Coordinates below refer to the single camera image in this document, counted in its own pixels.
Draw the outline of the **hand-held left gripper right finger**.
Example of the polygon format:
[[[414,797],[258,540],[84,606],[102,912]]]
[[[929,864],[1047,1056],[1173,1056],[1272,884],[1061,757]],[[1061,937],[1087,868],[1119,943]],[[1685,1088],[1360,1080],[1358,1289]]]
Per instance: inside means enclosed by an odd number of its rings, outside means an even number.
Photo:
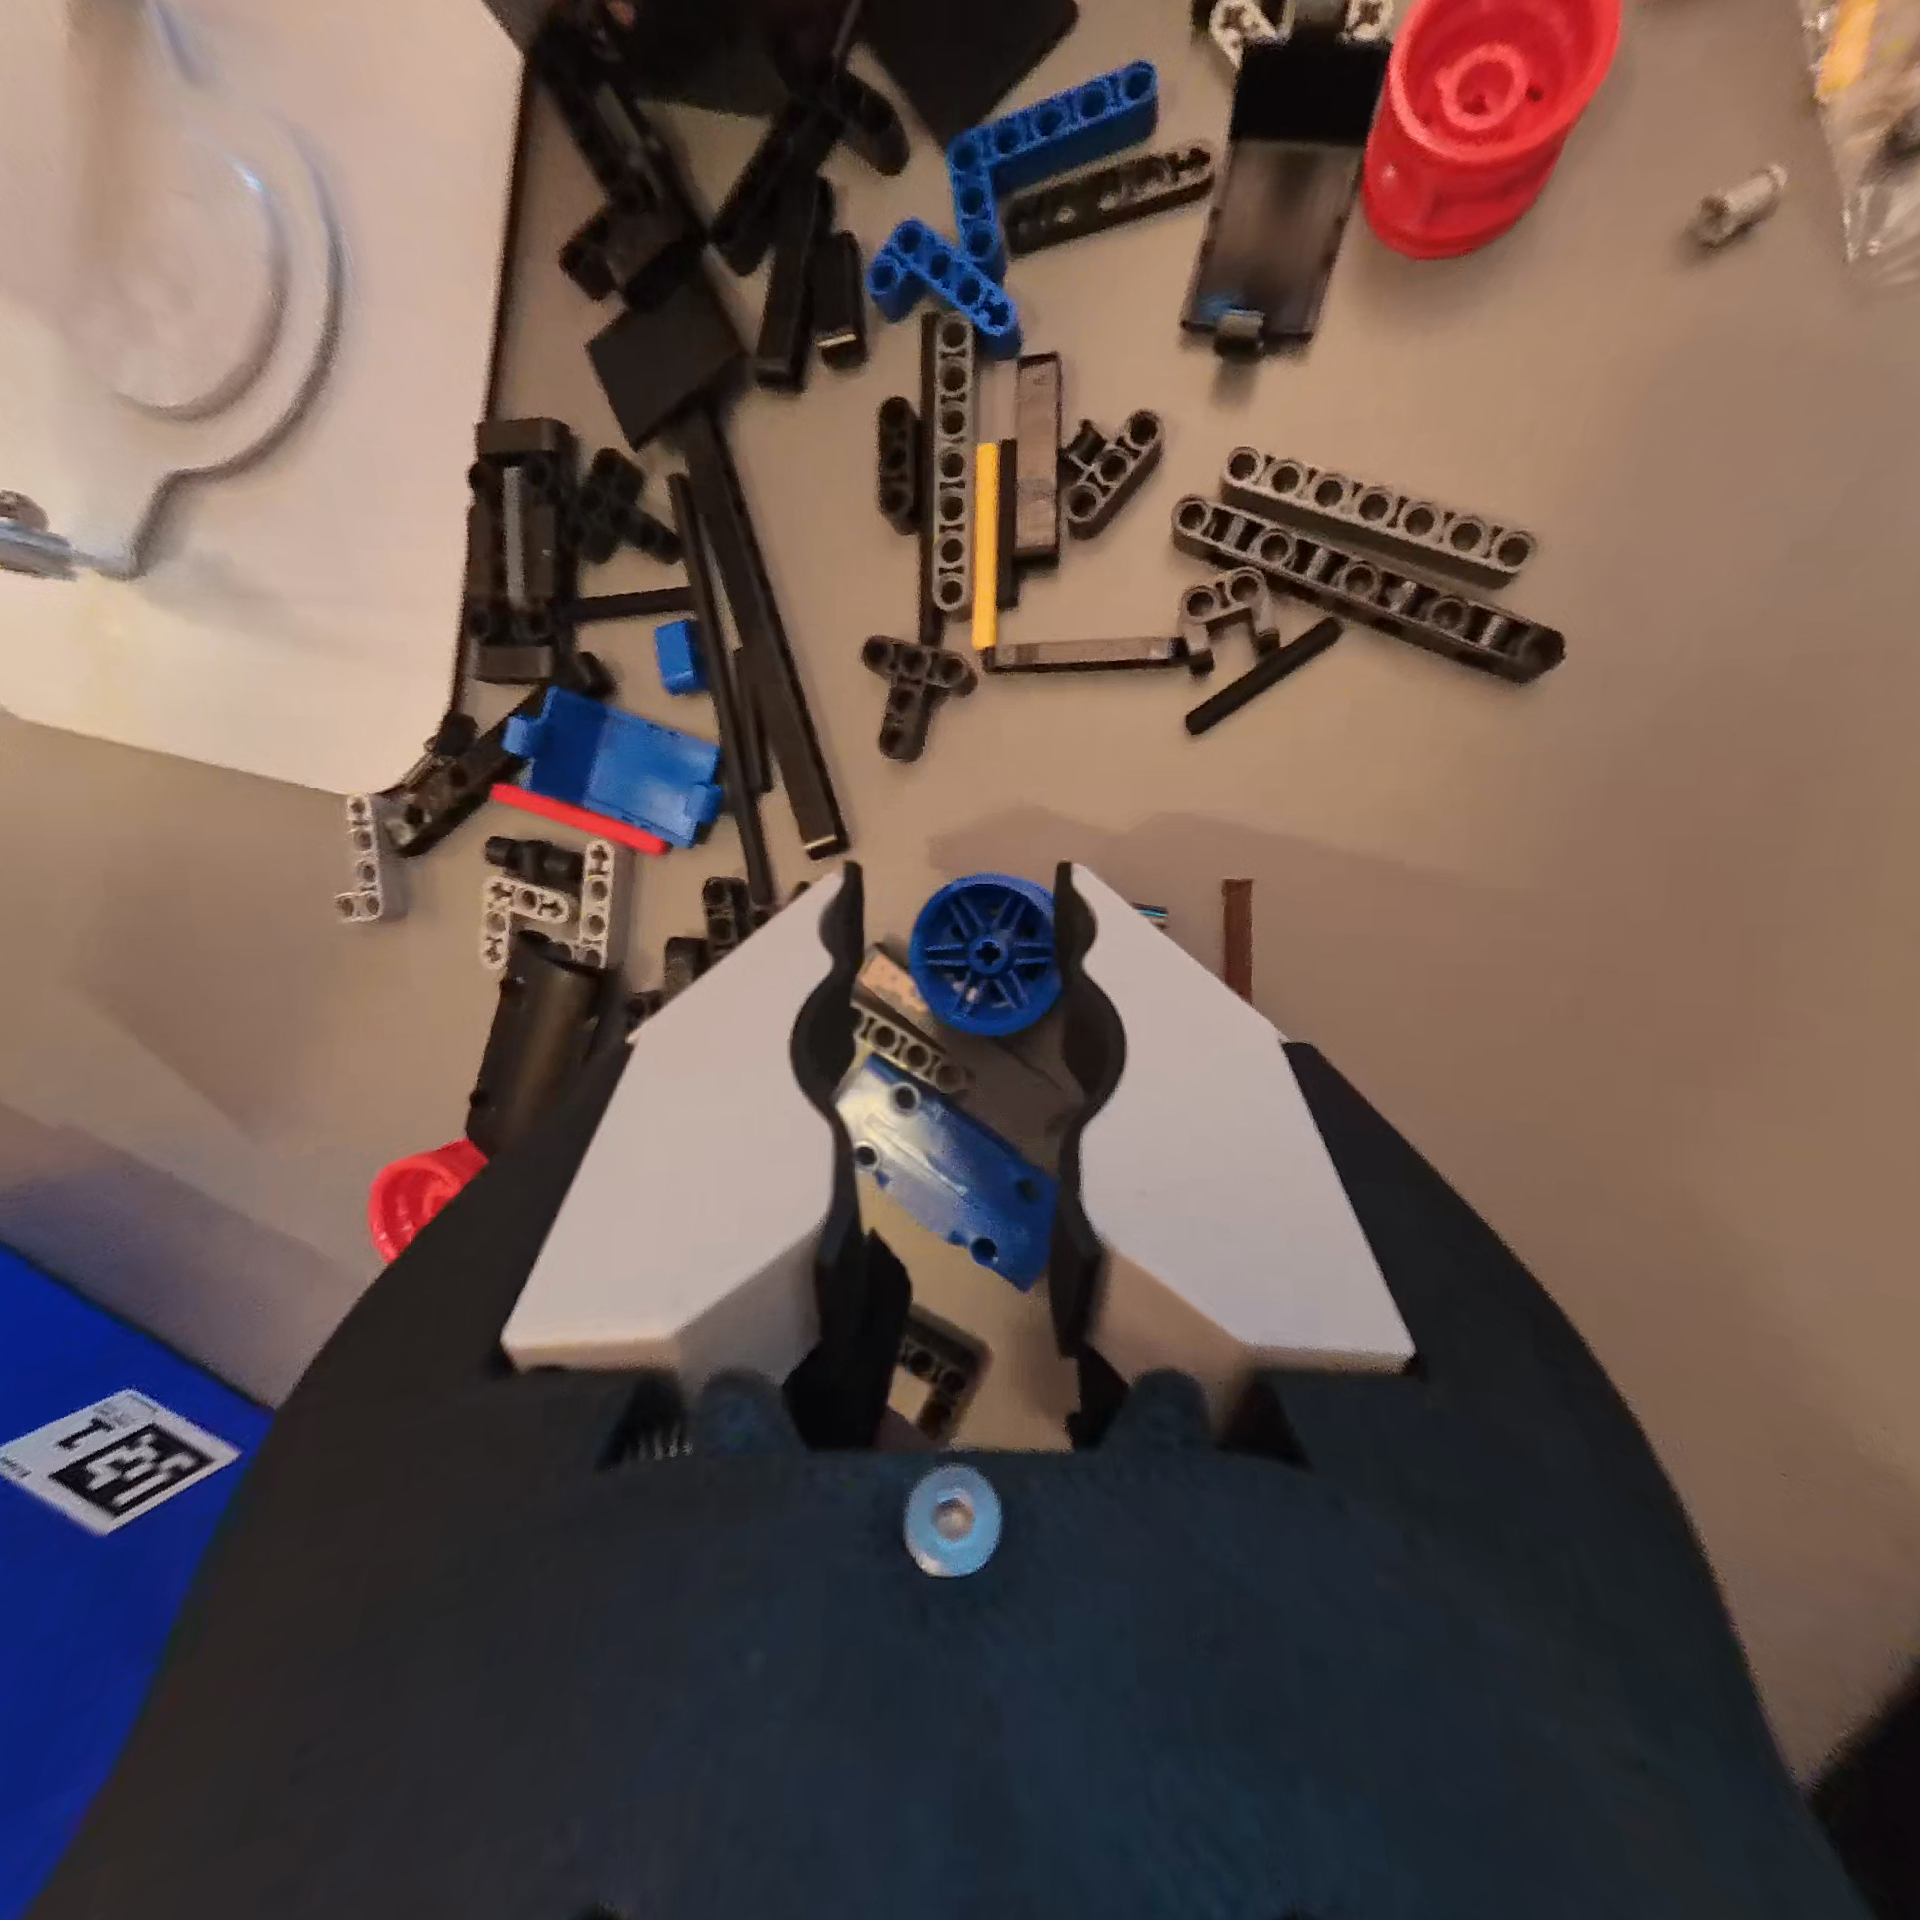
[[[1054,871],[1064,1068],[1044,1295],[1057,1353],[1232,1412],[1268,1367],[1400,1371],[1417,1344],[1284,1032],[1091,864]]]

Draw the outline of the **pile of black beams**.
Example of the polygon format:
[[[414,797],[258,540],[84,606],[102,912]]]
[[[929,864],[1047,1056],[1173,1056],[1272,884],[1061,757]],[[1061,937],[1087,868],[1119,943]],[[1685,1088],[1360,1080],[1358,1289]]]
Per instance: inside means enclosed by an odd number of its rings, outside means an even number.
[[[636,15],[617,15],[608,4],[560,4],[532,43],[532,74],[604,188],[604,205],[565,243],[558,267],[589,300],[617,300],[617,316],[655,305],[701,267],[730,307],[743,366],[768,393],[801,393],[809,362],[862,366],[867,321],[886,316],[865,292],[871,250],[836,226],[827,160],[845,146],[875,172],[897,175],[909,135],[896,104],[845,67],[843,39],[867,27],[875,55],[942,140],[946,172],[946,144],[993,120],[966,125],[970,104],[993,104],[1064,36],[1070,15],[1070,4],[1047,4],[988,27],[987,5],[977,5],[958,22],[958,47],[946,47],[934,36],[934,5],[912,13],[903,39],[889,39],[883,5],[865,13],[845,4],[834,49],[812,67],[780,74],[785,102],[763,138],[718,213],[698,218],[659,129],[640,110]],[[1157,152],[1145,144],[999,198],[1006,254],[1031,257],[1191,202],[1211,205],[1219,157],[1209,144]],[[942,307],[921,300],[900,322],[927,311]],[[742,374],[659,434],[681,448],[687,473],[674,486],[687,508],[677,516],[692,519],[707,542],[738,638],[729,648],[701,633],[707,697],[669,697],[653,644],[662,620],[706,623],[707,574],[692,565],[681,532],[648,514],[642,471],[629,453],[602,448],[581,466],[577,441],[551,419],[478,429],[466,471],[462,687],[523,687],[515,707],[532,707],[536,697],[558,687],[698,736],[718,745],[726,799],[736,772],[755,792],[785,784],[802,853],[827,858],[852,838],[726,434],[720,410]],[[878,508],[919,551],[921,409],[921,395],[890,395],[875,414]],[[977,344],[977,448],[999,445],[999,611],[1018,599],[1026,574],[1057,565],[1061,540],[1098,540],[1161,461],[1157,410],[1132,410],[1113,434],[1082,420],[1068,436],[1061,409],[1057,353],[993,359]],[[977,657],[974,613],[929,633],[924,557],[919,565],[919,629],[862,648],[865,670],[886,687],[878,751],[896,764],[924,755],[940,705],[970,697],[982,673],[1211,670],[1211,644],[1203,638],[1026,650],[995,641],[988,657]],[[417,766],[380,792],[398,805],[402,858],[442,846],[490,804],[497,779],[519,784],[519,760],[501,745],[504,723],[479,730],[462,707],[449,707]]]

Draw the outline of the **grey desk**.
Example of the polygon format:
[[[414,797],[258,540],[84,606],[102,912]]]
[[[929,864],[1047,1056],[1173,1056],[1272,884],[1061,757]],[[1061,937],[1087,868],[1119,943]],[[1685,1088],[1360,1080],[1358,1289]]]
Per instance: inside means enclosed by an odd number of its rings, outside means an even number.
[[[867,931],[1082,858],[1219,966],[1252,878],[1264,1014],[1596,1347],[1809,1780],[1918,1661],[1918,287],[1843,262],[1797,4],[1628,4],[1534,213],[1441,265],[1356,221],[1303,355],[1182,336],[1203,221],[1018,265],[1064,414],[1167,453],[1009,628],[1157,629],[1173,504],[1256,445],[1530,530],[1512,601],[1572,652],[1510,688],[1348,633],[1209,738],[1168,673],[988,683],[896,766],[856,650],[913,611],[871,441],[919,344],[875,322],[730,429]],[[492,818],[345,931],[335,799],[8,717],[3,1240],[283,1399],[374,1273],[373,1177],[462,1116]]]

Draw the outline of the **dark grey flat bar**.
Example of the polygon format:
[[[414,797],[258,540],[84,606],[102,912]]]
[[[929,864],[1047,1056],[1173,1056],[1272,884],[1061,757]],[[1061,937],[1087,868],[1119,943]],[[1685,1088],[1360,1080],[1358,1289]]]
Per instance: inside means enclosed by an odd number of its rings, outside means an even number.
[[[856,972],[852,998],[890,1008],[897,1019],[927,1032],[959,1063],[974,1071],[974,1091],[963,1098],[940,1098],[946,1107],[974,1116],[1026,1161],[1054,1172],[1064,1125],[1077,1107],[1077,1091],[1068,1071],[1052,1056],[1047,1032],[1023,1038],[970,1038],[937,1026],[927,1012],[909,966],[889,947],[865,947]]]

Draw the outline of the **red wheel rim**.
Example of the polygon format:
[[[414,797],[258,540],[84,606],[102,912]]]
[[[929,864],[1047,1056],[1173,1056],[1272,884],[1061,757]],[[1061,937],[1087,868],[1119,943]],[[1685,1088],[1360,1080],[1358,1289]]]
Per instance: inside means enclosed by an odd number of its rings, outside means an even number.
[[[370,1185],[367,1225],[383,1264],[398,1260],[421,1229],[443,1211],[488,1166],[470,1141],[402,1156],[383,1166]]]
[[[1360,213],[1403,257],[1506,235],[1618,49],[1618,4],[1414,4],[1360,157]]]

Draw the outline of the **blue flat panel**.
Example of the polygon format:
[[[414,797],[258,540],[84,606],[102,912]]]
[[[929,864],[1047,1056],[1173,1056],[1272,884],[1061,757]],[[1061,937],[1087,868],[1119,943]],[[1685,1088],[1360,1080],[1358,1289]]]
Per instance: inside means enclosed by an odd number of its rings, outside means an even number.
[[[1047,1269],[1057,1185],[1042,1166],[886,1059],[862,1059],[836,1098],[852,1161],[927,1234],[1018,1293]]]

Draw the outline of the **dark grey thin beam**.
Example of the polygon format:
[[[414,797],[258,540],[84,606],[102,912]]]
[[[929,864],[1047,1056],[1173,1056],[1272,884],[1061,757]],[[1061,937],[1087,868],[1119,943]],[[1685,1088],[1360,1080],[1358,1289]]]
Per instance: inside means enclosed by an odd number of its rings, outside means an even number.
[[[852,998],[856,1046],[940,1098],[974,1091],[974,1071],[919,1026],[865,998]]]

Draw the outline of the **red axle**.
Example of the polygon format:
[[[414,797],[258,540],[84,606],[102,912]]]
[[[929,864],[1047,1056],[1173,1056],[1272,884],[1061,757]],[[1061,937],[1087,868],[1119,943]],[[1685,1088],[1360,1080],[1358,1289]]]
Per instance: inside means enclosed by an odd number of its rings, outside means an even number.
[[[575,804],[560,804],[560,799],[532,792],[523,784],[497,779],[490,787],[490,799],[519,814],[519,815],[540,818],[544,827],[577,830],[589,838],[602,838],[602,842],[640,853],[640,857],[674,853],[674,842],[659,838],[651,830],[636,830],[633,823],[611,818],[604,814],[593,814],[590,805],[575,805]]]

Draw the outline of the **blue hinged panel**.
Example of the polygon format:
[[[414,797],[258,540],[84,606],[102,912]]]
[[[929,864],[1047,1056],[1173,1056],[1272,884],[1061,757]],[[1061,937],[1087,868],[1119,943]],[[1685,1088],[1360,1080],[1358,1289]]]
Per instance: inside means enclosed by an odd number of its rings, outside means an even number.
[[[687,849],[726,804],[718,745],[547,687],[504,717],[523,791]]]

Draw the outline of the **book stand with white base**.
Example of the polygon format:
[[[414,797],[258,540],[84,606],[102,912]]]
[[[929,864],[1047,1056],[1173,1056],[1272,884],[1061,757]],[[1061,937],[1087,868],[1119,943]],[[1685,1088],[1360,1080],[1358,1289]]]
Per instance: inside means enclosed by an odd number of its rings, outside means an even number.
[[[523,55],[482,4],[3,4],[3,713],[318,791],[449,688]]]

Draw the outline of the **blue tagged plastic bin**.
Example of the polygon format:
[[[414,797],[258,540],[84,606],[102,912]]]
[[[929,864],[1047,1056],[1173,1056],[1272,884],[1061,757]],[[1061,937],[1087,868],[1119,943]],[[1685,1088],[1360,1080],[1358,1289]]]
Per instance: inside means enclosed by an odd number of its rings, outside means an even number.
[[[3,1916],[104,1785],[268,1425],[3,1252]]]

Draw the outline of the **black square tile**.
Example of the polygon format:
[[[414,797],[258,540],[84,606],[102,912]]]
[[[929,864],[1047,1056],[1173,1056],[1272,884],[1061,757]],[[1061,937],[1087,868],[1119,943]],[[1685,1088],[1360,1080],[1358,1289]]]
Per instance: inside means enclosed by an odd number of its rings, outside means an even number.
[[[655,305],[628,307],[589,340],[589,366],[629,451],[726,393],[743,359],[730,307],[701,267]]]

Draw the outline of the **medium grey beam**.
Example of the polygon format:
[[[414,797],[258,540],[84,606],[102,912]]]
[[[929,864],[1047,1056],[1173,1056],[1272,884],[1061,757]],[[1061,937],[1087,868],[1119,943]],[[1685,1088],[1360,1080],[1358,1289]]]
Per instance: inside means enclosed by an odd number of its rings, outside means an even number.
[[[940,638],[974,613],[977,585],[977,336],[954,311],[921,316],[924,616]]]

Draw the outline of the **black rectangular panel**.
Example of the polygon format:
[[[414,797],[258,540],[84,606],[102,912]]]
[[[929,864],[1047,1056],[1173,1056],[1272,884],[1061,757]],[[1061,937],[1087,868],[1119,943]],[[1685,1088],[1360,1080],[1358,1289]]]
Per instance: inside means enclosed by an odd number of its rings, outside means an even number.
[[[1247,43],[1182,326],[1224,362],[1306,349],[1356,210],[1389,39]]]

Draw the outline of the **blue large L beam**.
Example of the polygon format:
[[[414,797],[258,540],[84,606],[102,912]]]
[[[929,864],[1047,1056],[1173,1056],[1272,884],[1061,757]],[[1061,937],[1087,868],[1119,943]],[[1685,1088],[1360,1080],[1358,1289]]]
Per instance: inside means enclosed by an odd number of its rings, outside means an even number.
[[[963,262],[1006,276],[999,198],[1142,144],[1158,125],[1158,67],[1128,63],[946,144],[946,185]]]

